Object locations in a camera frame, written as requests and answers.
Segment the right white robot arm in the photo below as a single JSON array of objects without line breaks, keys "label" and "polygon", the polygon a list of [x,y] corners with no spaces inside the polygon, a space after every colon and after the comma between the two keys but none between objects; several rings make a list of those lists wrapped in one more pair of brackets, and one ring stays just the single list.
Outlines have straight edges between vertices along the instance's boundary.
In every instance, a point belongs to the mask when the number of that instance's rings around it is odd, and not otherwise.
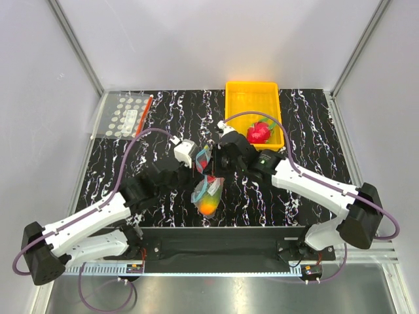
[{"label": "right white robot arm", "polygon": [[356,187],[328,179],[293,165],[282,152],[257,150],[236,131],[223,135],[213,147],[206,173],[224,178],[241,173],[261,186],[294,192],[334,214],[331,220],[307,226],[300,236],[297,251],[308,260],[341,243],[369,249],[383,217],[375,186]]}]

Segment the clear blue zip bag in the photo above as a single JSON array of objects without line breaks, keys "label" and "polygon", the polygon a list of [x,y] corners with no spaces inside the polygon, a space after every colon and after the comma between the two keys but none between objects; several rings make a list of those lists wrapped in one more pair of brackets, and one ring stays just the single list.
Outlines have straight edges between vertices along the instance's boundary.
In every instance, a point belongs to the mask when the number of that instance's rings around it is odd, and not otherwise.
[{"label": "clear blue zip bag", "polygon": [[[199,160],[203,157],[206,157],[209,163],[210,160],[210,148],[206,145],[197,155],[195,158],[195,170],[197,170],[197,172],[201,175],[203,175],[203,179],[195,186],[194,188],[194,192],[192,193],[191,196],[191,202],[194,204],[194,206],[197,208],[198,212],[201,214],[201,212],[199,211],[199,204],[198,201],[200,200],[200,198],[204,195],[204,193],[208,192],[211,195],[213,195],[215,192],[221,192],[223,193],[223,183],[224,183],[224,178],[222,177],[214,177],[211,175],[204,175],[203,174],[203,168],[200,166],[199,164]],[[206,218],[211,218],[215,215],[215,213],[213,215],[207,216],[204,215]]]}]

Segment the red apple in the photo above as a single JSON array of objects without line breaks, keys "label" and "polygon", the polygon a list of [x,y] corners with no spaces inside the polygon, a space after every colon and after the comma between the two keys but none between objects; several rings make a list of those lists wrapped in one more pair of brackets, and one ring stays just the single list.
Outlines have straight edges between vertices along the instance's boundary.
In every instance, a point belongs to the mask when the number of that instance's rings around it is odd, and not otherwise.
[{"label": "red apple", "polygon": [[205,168],[206,168],[206,166],[208,165],[208,160],[207,160],[207,158],[206,158],[206,157],[201,158],[201,159],[199,160],[199,164],[200,164],[200,166],[201,166],[203,169],[205,169]]}]

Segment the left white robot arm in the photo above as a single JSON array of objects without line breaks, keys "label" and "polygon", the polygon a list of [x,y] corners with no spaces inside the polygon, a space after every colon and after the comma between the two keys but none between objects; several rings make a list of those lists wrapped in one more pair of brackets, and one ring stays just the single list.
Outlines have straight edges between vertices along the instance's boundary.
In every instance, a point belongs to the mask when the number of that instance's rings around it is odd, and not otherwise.
[{"label": "left white robot arm", "polygon": [[124,179],[117,191],[58,222],[28,224],[23,231],[21,256],[36,286],[59,278],[71,266],[90,260],[124,256],[136,258],[141,243],[132,231],[95,233],[104,227],[155,206],[173,190],[191,191],[202,175],[184,163],[155,163]]}]

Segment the peach fruit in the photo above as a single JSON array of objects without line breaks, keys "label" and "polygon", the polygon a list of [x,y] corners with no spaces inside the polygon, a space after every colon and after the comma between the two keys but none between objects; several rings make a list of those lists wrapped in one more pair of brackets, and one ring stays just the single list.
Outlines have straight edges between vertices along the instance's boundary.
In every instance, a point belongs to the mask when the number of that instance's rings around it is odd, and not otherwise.
[{"label": "peach fruit", "polygon": [[213,215],[218,207],[218,203],[211,203],[211,202],[202,202],[199,206],[199,211],[203,214],[203,215]]}]

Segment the orange green mango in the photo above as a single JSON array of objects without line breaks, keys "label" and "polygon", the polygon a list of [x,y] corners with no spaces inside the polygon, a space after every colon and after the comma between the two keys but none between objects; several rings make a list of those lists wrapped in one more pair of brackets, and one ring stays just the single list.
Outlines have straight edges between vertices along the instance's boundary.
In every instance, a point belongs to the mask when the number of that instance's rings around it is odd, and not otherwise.
[{"label": "orange green mango", "polygon": [[221,201],[221,192],[215,192],[213,195],[206,192],[198,201],[199,206],[217,207]]}]

